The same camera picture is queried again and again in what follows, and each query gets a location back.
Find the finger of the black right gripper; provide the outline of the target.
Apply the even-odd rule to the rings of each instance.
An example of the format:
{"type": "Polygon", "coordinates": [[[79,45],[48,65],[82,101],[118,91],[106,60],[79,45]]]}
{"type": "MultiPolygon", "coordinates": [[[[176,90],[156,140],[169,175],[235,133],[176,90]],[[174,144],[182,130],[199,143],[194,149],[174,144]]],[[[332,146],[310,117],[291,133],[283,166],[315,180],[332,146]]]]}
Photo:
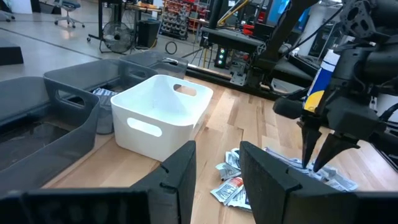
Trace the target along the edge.
{"type": "Polygon", "coordinates": [[[343,134],[328,134],[313,165],[313,171],[318,172],[335,156],[347,149],[359,149],[358,139],[343,134]]]}
{"type": "Polygon", "coordinates": [[[301,128],[302,132],[302,167],[306,168],[315,145],[322,135],[321,132],[319,132],[320,123],[299,121],[297,124],[301,128]]]}

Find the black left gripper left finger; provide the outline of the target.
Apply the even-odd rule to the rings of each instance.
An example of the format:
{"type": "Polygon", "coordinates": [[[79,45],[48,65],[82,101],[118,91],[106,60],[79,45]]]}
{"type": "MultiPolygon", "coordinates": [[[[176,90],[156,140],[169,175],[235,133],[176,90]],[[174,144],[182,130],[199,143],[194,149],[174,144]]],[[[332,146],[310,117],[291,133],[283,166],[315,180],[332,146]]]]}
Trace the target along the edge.
{"type": "Polygon", "coordinates": [[[132,185],[133,224],[190,224],[197,174],[196,142],[187,141],[132,185]]]}

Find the white printed first aid packet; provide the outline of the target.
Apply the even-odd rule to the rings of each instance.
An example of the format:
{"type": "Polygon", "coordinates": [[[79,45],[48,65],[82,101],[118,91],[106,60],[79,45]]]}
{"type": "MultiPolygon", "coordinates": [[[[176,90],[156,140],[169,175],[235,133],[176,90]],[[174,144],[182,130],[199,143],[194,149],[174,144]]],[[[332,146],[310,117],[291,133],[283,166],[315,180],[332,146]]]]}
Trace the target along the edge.
{"type": "Polygon", "coordinates": [[[235,169],[240,170],[240,163],[239,163],[239,149],[234,148],[230,151],[225,153],[225,161],[230,166],[234,167],[235,169]]]}
{"type": "Polygon", "coordinates": [[[220,173],[220,179],[222,181],[241,175],[241,171],[239,169],[236,169],[225,162],[216,165],[215,168],[220,173]]]}
{"type": "Polygon", "coordinates": [[[227,206],[240,208],[241,210],[247,212],[252,212],[251,206],[249,204],[249,199],[244,187],[242,187],[239,192],[227,203],[227,206]]]}

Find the white packet black print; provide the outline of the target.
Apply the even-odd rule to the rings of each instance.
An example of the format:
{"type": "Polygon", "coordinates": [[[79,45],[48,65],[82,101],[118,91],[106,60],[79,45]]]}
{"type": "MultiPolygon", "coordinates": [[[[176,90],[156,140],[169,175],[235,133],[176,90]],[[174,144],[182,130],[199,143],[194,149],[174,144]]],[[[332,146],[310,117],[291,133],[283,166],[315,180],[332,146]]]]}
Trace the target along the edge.
{"type": "Polygon", "coordinates": [[[356,182],[353,182],[352,180],[349,180],[339,174],[334,175],[333,177],[330,177],[328,181],[325,182],[328,186],[342,191],[342,192],[350,192],[354,191],[358,188],[358,185],[356,182]]]}

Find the orange striped white packet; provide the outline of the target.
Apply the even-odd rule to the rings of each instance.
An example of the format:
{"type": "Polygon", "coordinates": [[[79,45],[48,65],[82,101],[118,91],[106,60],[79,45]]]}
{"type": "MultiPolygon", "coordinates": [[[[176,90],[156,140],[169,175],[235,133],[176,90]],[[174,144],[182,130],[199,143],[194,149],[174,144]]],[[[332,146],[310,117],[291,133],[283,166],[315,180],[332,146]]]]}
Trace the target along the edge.
{"type": "Polygon", "coordinates": [[[226,205],[233,197],[240,192],[243,187],[243,179],[241,177],[233,177],[226,180],[217,189],[213,189],[210,193],[220,203],[226,205]]]}

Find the Lysol wipes canister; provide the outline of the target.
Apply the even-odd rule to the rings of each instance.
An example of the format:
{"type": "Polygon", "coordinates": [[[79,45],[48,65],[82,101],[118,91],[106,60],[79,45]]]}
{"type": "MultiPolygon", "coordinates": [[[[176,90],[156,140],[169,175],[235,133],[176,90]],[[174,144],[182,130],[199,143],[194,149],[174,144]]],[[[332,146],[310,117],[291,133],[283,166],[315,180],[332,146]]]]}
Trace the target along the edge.
{"type": "Polygon", "coordinates": [[[305,97],[303,108],[307,111],[314,112],[317,108],[333,74],[340,55],[329,49],[321,63],[310,88],[305,97]]]}

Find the black equipment stand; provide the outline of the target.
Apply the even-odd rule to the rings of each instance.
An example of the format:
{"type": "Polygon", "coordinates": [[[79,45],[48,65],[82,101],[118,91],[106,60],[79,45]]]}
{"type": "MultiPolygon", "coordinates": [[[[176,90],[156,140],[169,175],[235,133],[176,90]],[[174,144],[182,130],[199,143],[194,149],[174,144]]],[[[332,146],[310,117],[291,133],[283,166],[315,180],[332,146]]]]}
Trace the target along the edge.
{"type": "Polygon", "coordinates": [[[310,86],[313,81],[313,77],[284,59],[277,62],[271,77],[304,88],[310,86]]]}

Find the computer tower with LEDs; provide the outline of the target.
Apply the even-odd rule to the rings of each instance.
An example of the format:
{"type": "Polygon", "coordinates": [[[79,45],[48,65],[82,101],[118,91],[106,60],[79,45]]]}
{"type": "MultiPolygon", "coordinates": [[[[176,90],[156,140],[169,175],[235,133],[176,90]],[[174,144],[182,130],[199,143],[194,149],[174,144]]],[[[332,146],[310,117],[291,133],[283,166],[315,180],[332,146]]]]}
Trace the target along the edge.
{"type": "Polygon", "coordinates": [[[228,49],[226,49],[223,46],[219,46],[215,58],[215,67],[225,68],[227,58],[228,58],[228,49]]]}

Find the grey plastic bin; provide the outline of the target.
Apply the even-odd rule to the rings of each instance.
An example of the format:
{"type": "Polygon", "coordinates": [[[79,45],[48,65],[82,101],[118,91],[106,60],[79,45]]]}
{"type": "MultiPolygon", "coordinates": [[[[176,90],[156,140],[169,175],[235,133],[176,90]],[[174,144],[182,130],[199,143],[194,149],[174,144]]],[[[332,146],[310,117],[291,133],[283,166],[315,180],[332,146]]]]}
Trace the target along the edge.
{"type": "Polygon", "coordinates": [[[0,82],[0,195],[38,189],[95,145],[99,98],[44,77],[0,82]]]}
{"type": "Polygon", "coordinates": [[[155,50],[125,55],[120,59],[123,62],[151,68],[160,75],[169,75],[180,79],[184,79],[188,67],[188,60],[155,50]]]}
{"type": "MultiPolygon", "coordinates": [[[[92,91],[96,88],[122,92],[156,75],[151,68],[122,62],[118,59],[103,59],[44,73],[44,76],[76,88],[92,91]]],[[[99,97],[97,134],[114,132],[111,99],[99,97]]]]}

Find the blue screen display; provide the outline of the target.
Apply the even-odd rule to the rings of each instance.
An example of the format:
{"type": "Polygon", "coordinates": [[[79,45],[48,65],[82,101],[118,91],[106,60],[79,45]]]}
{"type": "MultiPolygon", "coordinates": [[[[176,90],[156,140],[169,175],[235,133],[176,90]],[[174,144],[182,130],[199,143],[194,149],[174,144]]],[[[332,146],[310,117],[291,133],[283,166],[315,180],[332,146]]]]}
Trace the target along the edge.
{"type": "MultiPolygon", "coordinates": [[[[290,0],[273,0],[270,6],[269,15],[267,17],[267,24],[272,26],[276,25],[289,3],[290,0]]],[[[295,27],[293,28],[294,31],[303,32],[309,18],[310,10],[311,7],[304,10],[295,27]]]]}

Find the yellow pole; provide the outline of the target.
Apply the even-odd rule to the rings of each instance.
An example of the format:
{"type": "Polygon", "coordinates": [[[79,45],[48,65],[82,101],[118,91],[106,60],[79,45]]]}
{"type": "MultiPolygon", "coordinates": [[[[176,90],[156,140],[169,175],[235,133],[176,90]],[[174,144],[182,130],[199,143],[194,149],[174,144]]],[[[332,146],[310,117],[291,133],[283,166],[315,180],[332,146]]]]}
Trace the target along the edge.
{"type": "Polygon", "coordinates": [[[249,4],[251,0],[239,0],[231,9],[226,11],[226,13],[218,20],[217,25],[224,23],[227,18],[231,17],[235,12],[238,12],[240,9],[244,8],[247,4],[249,4]]]}

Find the black speaker cabinet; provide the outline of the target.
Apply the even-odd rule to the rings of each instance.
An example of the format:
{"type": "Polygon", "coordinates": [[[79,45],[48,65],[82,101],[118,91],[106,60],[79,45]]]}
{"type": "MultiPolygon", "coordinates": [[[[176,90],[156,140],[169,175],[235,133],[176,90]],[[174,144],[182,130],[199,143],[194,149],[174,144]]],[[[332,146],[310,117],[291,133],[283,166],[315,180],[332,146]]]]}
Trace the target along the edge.
{"type": "Polygon", "coordinates": [[[138,25],[137,45],[140,47],[152,47],[159,32],[160,21],[141,20],[138,25]]]}

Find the parts storage rack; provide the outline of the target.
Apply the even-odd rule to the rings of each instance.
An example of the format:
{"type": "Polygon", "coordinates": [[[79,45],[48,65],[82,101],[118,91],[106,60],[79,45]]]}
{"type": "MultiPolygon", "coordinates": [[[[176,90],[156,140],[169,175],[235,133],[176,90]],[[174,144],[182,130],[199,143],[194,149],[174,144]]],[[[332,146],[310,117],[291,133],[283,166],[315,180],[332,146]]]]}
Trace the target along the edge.
{"type": "Polygon", "coordinates": [[[163,0],[160,34],[187,40],[189,32],[197,31],[196,3],[197,0],[163,0]]]}

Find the black standing desk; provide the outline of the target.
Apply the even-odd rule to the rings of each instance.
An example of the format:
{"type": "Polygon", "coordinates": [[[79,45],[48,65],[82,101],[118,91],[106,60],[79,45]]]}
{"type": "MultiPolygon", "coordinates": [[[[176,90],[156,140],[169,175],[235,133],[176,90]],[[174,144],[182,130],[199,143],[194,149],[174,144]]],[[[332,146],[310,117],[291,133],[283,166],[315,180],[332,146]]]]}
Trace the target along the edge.
{"type": "Polygon", "coordinates": [[[113,15],[118,22],[122,21],[123,10],[134,11],[133,31],[137,30],[138,22],[141,20],[142,13],[156,12],[157,15],[162,14],[160,6],[143,3],[141,0],[98,0],[98,35],[89,34],[86,38],[87,42],[92,39],[102,41],[103,37],[103,5],[113,6],[113,15]]]}

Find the black cart post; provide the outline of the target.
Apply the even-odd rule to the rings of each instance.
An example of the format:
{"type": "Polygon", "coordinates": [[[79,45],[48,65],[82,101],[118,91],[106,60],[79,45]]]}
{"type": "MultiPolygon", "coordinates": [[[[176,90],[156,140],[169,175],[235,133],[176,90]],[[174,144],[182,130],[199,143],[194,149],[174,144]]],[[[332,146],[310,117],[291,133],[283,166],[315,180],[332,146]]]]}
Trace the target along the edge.
{"type": "Polygon", "coordinates": [[[208,23],[210,29],[215,29],[219,20],[223,0],[213,0],[213,7],[211,9],[211,15],[208,23]]]}

